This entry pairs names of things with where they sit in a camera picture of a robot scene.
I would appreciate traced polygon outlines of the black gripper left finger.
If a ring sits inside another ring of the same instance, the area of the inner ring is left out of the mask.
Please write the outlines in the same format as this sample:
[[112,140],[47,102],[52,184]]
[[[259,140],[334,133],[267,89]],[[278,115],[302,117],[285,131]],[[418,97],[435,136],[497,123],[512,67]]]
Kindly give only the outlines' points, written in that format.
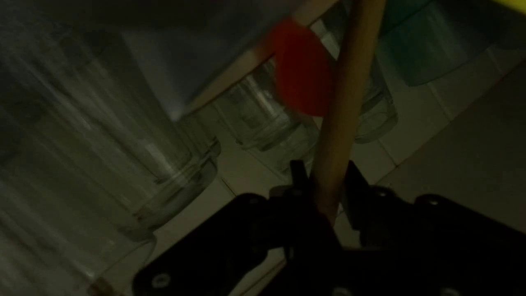
[[285,250],[285,266],[259,296],[331,296],[343,246],[313,200],[306,164],[290,163],[292,182],[257,205],[249,228],[254,251]]

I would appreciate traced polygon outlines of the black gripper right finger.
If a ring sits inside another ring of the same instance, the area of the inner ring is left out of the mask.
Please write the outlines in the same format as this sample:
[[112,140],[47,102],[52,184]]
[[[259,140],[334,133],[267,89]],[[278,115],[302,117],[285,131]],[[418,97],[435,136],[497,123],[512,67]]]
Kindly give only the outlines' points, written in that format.
[[372,186],[351,161],[344,181],[344,210],[362,246],[425,246],[431,235],[417,204],[394,189]]

